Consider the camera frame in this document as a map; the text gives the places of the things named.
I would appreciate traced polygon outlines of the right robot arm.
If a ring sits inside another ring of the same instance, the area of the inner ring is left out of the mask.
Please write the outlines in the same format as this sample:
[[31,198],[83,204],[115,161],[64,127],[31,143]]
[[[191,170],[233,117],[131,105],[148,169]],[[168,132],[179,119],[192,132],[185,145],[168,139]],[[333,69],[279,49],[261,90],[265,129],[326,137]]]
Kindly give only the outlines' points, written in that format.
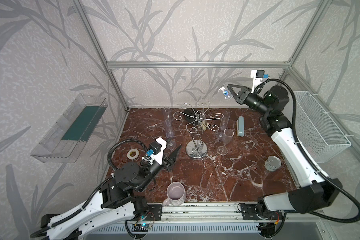
[[[332,222],[351,224],[360,221],[360,202],[343,189],[339,179],[332,179],[314,161],[297,136],[297,100],[291,87],[279,79],[267,79],[253,89],[228,85],[240,105],[261,114],[261,127],[276,143],[298,180],[299,188],[281,194],[265,195],[257,202],[256,212],[266,218],[271,212],[311,214]],[[351,218],[335,218],[318,213],[332,205],[338,194],[348,198],[358,212]]]

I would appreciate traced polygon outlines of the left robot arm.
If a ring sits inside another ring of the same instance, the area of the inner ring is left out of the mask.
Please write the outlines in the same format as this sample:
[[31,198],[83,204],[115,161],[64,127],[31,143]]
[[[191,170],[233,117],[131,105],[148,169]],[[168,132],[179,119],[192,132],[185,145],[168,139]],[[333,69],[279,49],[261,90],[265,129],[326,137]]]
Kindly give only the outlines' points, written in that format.
[[[127,143],[140,145],[145,154],[142,163],[128,162],[118,168],[113,163],[117,148]],[[178,146],[168,156],[164,154],[167,140],[157,138],[149,146],[137,139],[126,139],[113,145],[107,161],[113,173],[101,182],[85,202],[59,215],[44,215],[40,230],[31,239],[82,240],[92,232],[109,225],[141,220],[150,214],[150,206],[142,193],[165,169],[170,172],[181,151]]]

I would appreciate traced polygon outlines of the clear champagne flute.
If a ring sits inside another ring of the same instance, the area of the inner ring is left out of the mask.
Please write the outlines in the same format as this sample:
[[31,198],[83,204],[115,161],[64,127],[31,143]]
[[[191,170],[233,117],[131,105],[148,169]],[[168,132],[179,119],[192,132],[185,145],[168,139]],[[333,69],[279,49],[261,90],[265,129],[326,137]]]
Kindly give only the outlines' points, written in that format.
[[227,145],[232,141],[234,134],[235,132],[232,129],[225,129],[223,131],[223,145],[219,146],[217,149],[219,155],[225,156],[228,153]]
[[230,100],[233,97],[227,87],[223,86],[219,88],[218,92],[221,94],[221,96],[224,97],[225,100]]
[[172,127],[172,110],[169,107],[163,108],[163,116],[164,116],[164,126],[167,137],[167,148],[169,150],[174,150],[177,146],[176,141],[174,140],[174,130]]

